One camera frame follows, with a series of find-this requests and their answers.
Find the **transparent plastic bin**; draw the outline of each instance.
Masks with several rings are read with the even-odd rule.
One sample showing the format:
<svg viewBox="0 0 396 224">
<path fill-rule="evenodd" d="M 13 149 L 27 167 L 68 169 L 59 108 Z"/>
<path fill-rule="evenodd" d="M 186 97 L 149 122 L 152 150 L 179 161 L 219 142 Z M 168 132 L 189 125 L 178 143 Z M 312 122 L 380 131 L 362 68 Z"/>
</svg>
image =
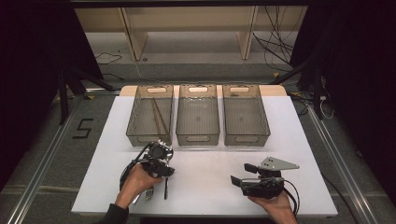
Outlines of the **transparent plastic bin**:
<svg viewBox="0 0 396 224">
<path fill-rule="evenodd" d="M 134 147 L 159 139 L 172 145 L 173 86 L 138 86 L 126 135 Z"/>
<path fill-rule="evenodd" d="M 216 85 L 181 85 L 177 109 L 177 141 L 181 146 L 219 144 Z"/>
<path fill-rule="evenodd" d="M 258 85 L 223 85 L 224 144 L 263 147 L 270 136 Z"/>
</svg>

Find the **sleeve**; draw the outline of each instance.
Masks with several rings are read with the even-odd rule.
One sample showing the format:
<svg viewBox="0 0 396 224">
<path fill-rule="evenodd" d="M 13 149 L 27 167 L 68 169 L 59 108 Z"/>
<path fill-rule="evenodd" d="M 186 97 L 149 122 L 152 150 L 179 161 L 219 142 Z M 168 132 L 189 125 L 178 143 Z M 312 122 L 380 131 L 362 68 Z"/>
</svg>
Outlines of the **sleeve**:
<svg viewBox="0 0 396 224">
<path fill-rule="evenodd" d="M 122 209 L 111 203 L 105 216 L 94 224 L 124 224 L 128 219 L 129 209 Z"/>
</svg>

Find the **camera mount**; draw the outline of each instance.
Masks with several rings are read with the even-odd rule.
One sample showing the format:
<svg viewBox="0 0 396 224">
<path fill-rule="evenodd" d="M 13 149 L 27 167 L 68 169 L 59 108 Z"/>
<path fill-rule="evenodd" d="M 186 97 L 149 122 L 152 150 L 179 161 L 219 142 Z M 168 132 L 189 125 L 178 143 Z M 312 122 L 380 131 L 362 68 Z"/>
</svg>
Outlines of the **camera mount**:
<svg viewBox="0 0 396 224">
<path fill-rule="evenodd" d="M 280 171 L 299 169 L 297 164 L 282 161 L 273 157 L 267 157 L 259 166 L 245 163 L 245 170 L 253 174 L 259 174 L 259 178 L 239 179 L 231 175 L 231 182 L 241 188 L 245 196 L 271 199 L 279 196 L 285 189 Z"/>
</svg>

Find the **metal rail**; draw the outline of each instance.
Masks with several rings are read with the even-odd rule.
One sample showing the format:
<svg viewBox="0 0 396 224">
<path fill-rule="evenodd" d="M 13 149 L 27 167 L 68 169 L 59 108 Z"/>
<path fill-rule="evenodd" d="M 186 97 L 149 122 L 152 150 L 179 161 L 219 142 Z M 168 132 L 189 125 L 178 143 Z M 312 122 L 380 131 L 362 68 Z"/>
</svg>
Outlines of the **metal rail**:
<svg viewBox="0 0 396 224">
<path fill-rule="evenodd" d="M 334 166 L 343 181 L 346 190 L 348 191 L 352 202 L 355 204 L 356 209 L 361 217 L 363 223 L 372 224 L 378 223 L 375 214 L 364 196 L 361 188 L 358 186 L 355 178 L 350 172 L 347 163 L 344 161 L 340 151 L 338 150 L 337 145 L 332 140 L 332 136 L 327 130 L 323 120 L 318 120 L 318 117 L 315 115 L 313 109 L 309 106 L 309 116 L 315 124 L 315 127 L 322 139 L 326 149 L 329 152 L 329 155 L 334 163 Z"/>
</svg>

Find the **black curtain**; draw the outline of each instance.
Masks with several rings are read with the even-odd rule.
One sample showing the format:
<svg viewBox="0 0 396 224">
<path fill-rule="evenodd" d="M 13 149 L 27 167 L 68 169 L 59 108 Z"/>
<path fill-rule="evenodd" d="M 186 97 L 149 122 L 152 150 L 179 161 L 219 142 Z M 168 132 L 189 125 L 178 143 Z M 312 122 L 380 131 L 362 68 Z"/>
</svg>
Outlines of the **black curtain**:
<svg viewBox="0 0 396 224">
<path fill-rule="evenodd" d="M 353 8 L 342 26 L 340 39 L 320 67 L 337 115 L 346 124 L 358 150 L 375 177 L 396 204 L 396 4 L 394 1 L 350 1 Z M 315 43 L 314 32 L 328 18 L 327 8 L 307 13 L 292 55 L 303 62 Z M 311 84 L 312 76 L 304 77 Z"/>
<path fill-rule="evenodd" d="M 57 93 L 58 75 L 77 67 L 102 78 L 78 17 L 67 2 L 6 1 L 0 7 L 2 106 L 0 189 L 31 146 Z"/>
</svg>

